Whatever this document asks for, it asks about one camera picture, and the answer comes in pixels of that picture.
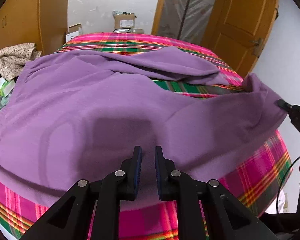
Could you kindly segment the purple fleece garment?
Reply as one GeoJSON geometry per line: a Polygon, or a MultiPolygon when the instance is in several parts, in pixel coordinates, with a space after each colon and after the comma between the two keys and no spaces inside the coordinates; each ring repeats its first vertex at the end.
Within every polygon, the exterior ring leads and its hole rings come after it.
{"type": "Polygon", "coordinates": [[[198,99],[155,81],[226,85],[209,61],[175,47],[125,56],[73,50],[25,64],[0,111],[0,182],[51,206],[80,179],[96,181],[142,148],[141,183],[127,210],[159,201],[154,149],[201,181],[247,160],[286,117],[254,74],[243,92],[198,99]]]}

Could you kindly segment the beige floral cloth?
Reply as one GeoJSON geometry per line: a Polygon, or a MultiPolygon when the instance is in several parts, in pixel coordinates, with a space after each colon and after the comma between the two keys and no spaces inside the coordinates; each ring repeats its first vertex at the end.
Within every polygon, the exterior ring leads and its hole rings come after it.
{"type": "Polygon", "coordinates": [[[0,50],[0,75],[6,81],[18,77],[27,62],[41,57],[35,43],[22,43],[0,50]]]}

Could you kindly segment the green white boxes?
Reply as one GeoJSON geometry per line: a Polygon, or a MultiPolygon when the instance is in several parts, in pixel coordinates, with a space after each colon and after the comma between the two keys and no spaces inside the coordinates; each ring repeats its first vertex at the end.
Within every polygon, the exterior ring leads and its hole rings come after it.
{"type": "Polygon", "coordinates": [[[0,96],[6,97],[15,87],[15,81],[5,80],[3,77],[0,78],[0,96]]]}

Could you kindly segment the white open cardboard box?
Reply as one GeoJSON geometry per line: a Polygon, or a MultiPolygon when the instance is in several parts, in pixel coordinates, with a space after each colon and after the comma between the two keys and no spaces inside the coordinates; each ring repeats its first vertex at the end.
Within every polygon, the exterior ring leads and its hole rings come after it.
{"type": "Polygon", "coordinates": [[[82,25],[76,24],[72,25],[68,28],[67,32],[65,33],[65,42],[69,42],[73,38],[82,35],[82,25]]]}

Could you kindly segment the pink plaid bed sheet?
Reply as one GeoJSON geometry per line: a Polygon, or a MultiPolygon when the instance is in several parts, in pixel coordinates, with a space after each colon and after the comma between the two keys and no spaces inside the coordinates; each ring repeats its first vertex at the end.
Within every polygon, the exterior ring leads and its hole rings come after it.
{"type": "MultiPolygon", "coordinates": [[[[198,99],[243,91],[242,78],[210,50],[172,38],[142,34],[98,33],[74,38],[61,47],[62,52],[96,50],[121,55],[135,55],[163,47],[175,46],[215,64],[228,84],[193,86],[181,82],[159,81],[158,85],[172,92],[198,99]]],[[[290,165],[285,143],[276,132],[248,160],[239,164],[221,179],[254,215],[275,212],[275,199],[284,204],[285,195],[279,184],[290,165]]],[[[4,239],[19,239],[46,211],[46,207],[19,196],[0,182],[0,234],[4,239]]],[[[177,239],[177,210],[173,202],[120,214],[121,239],[177,239]]]]}

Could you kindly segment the wooden wardrobe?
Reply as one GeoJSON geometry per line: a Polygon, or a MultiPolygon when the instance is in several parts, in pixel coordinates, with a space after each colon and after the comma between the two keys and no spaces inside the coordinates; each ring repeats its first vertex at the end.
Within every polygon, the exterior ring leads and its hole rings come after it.
{"type": "Polygon", "coordinates": [[[6,0],[0,8],[0,50],[35,43],[43,55],[65,44],[68,0],[6,0]]]}

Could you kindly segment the plastic door curtain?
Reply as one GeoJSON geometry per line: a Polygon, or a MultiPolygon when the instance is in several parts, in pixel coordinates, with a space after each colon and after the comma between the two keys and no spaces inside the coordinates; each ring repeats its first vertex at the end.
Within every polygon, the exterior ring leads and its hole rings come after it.
{"type": "Polygon", "coordinates": [[[199,45],[215,0],[164,0],[158,36],[199,45]]]}

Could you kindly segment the wooden door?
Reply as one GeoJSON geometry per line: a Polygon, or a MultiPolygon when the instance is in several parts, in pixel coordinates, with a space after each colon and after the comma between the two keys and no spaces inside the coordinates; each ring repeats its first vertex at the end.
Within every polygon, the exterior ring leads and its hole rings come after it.
{"type": "Polygon", "coordinates": [[[200,45],[246,77],[264,49],[278,6],[279,0],[215,0],[200,45]]]}

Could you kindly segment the labelled brown cardboard box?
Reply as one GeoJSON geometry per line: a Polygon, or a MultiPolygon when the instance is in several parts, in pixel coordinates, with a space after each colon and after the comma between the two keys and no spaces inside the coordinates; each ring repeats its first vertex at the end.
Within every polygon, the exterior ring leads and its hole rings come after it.
{"type": "Polygon", "coordinates": [[[114,29],[127,29],[135,27],[136,15],[130,12],[113,11],[114,29]]]}

